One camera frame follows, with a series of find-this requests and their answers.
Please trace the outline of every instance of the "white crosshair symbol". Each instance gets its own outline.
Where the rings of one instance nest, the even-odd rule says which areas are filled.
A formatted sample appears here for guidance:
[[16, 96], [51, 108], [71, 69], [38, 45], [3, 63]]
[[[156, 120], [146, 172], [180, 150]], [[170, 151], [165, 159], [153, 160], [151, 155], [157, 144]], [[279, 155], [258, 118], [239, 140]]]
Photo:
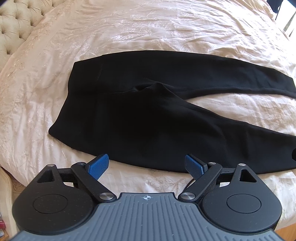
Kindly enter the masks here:
[[148, 201], [151, 197], [148, 196], [148, 195], [146, 195], [146, 196], [144, 196], [144, 197], [142, 197], [142, 198], [144, 198], [146, 201]]

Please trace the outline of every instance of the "red book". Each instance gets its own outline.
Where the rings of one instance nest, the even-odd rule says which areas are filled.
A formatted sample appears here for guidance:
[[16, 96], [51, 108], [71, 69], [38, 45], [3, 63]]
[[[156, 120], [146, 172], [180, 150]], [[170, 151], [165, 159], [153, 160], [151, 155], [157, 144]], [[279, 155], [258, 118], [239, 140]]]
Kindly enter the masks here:
[[0, 219], [0, 229], [6, 229], [5, 222], [2, 219]]

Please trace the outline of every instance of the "gray plastic base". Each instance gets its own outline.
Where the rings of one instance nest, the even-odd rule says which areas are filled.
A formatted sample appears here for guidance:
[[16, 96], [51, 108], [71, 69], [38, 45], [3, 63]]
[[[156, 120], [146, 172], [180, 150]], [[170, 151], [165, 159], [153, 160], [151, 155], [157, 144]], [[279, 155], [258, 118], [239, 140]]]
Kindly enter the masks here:
[[42, 236], [26, 231], [12, 241], [278, 241], [275, 232], [238, 235], [210, 224], [193, 203], [177, 200], [173, 193], [122, 193], [112, 203], [100, 204], [94, 215], [70, 232]]

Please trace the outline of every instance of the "headboard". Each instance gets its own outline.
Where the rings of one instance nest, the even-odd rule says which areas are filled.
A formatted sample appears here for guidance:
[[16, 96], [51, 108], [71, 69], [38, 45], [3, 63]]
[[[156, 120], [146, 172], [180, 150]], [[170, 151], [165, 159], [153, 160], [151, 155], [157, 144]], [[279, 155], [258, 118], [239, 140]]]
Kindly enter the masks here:
[[7, 0], [0, 7], [0, 71], [43, 16], [65, 0]]

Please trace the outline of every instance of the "bed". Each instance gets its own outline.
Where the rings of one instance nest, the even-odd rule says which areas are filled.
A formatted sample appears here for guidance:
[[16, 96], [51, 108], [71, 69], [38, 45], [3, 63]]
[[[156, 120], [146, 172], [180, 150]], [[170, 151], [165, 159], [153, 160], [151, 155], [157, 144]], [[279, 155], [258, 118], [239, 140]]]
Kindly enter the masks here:
[[[66, 0], [44, 16], [0, 72], [0, 165], [27, 185], [48, 163], [64, 168], [91, 160], [48, 129], [66, 99], [75, 61], [130, 50], [214, 54], [296, 77], [294, 46], [265, 0]], [[296, 100], [286, 96], [228, 93], [188, 101], [296, 135]], [[111, 161], [100, 182], [116, 195], [178, 195], [191, 178]], [[260, 178], [282, 203], [277, 229], [296, 223], [296, 170]]]

